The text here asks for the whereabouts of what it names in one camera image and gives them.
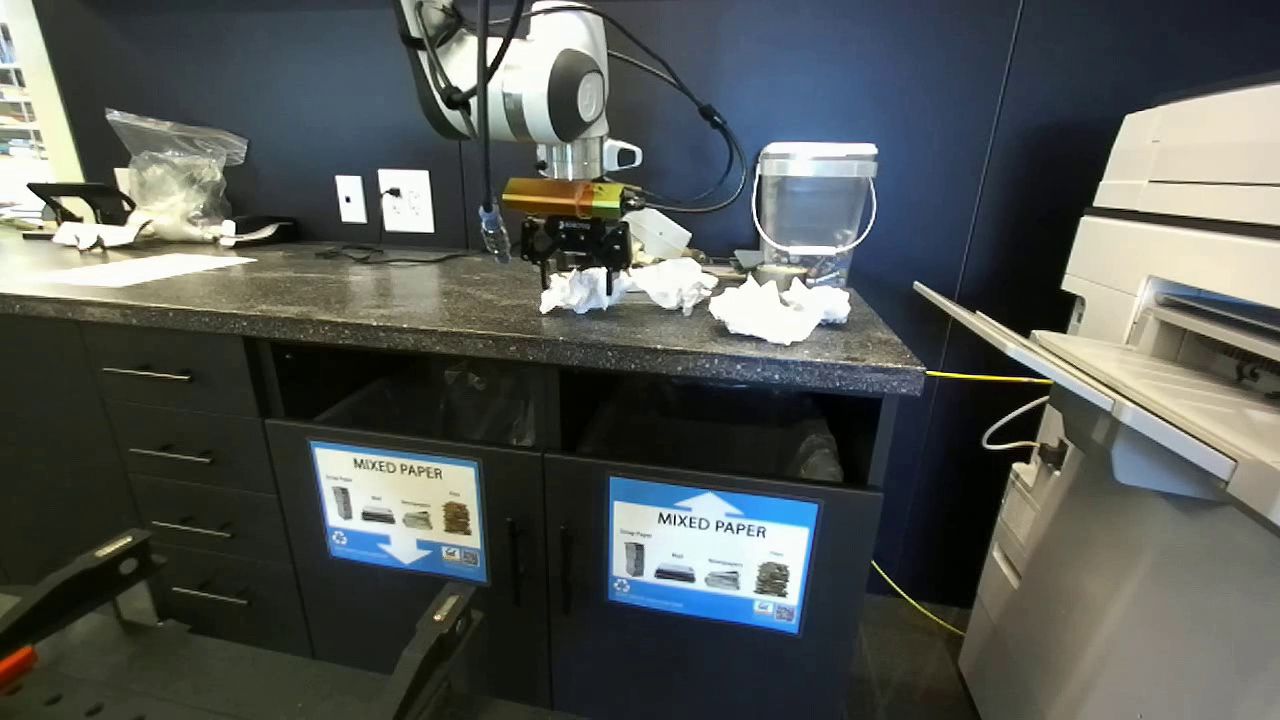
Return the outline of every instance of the plastic bag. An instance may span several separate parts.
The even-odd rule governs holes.
[[[107,125],[129,150],[122,183],[138,201],[143,239],[223,239],[238,231],[223,167],[243,165],[243,136],[122,109],[107,109]]]

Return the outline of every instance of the printer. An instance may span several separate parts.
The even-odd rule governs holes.
[[[990,720],[1280,718],[1280,83],[1131,113],[1067,334],[926,299],[1054,381],[962,678]]]

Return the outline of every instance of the crumpled white paper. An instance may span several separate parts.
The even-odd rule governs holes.
[[[695,259],[665,259],[649,269],[634,269],[628,286],[643,293],[655,308],[681,308],[685,318],[715,293],[715,278],[708,278]]]
[[[612,308],[625,297],[628,278],[612,278],[612,293],[608,287],[608,274],[606,269],[586,269],[586,274],[558,274],[542,297],[542,313],[558,313],[567,308],[575,318]]]
[[[649,266],[649,269],[634,269],[612,278],[612,293],[608,287],[608,274],[606,269],[586,269],[586,274],[558,274],[542,297],[542,313],[606,313],[625,297],[643,293],[655,308],[670,313],[693,313],[701,299],[713,297],[715,278],[704,278],[704,269],[695,259],[665,259],[665,266]]]
[[[713,297],[713,318],[732,337],[762,337],[768,346],[799,346],[820,323],[849,323],[849,293],[846,287],[808,287],[793,286],[779,293],[772,281],[758,286],[751,278],[740,287]]]
[[[126,226],[55,226],[52,243],[70,250],[129,250],[141,239],[149,221],[132,212]]]

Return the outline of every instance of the electrical outlet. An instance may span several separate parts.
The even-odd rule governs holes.
[[[378,188],[380,188],[383,231],[435,231],[434,174],[380,167]]]
[[[331,176],[331,188],[338,188],[338,221],[369,226],[363,176]]]

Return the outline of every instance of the granite countertop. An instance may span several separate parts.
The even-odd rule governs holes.
[[[537,269],[489,255],[359,253],[278,243],[215,269],[129,287],[77,286],[70,274],[122,269],[160,253],[77,253],[0,243],[0,313],[141,327],[227,334],[255,341],[355,346],[531,359],[559,367],[715,375],[838,395],[919,395],[926,367],[906,341],[854,297],[849,327],[772,350],[727,337],[708,308],[693,318],[619,305],[606,318],[542,318]]]

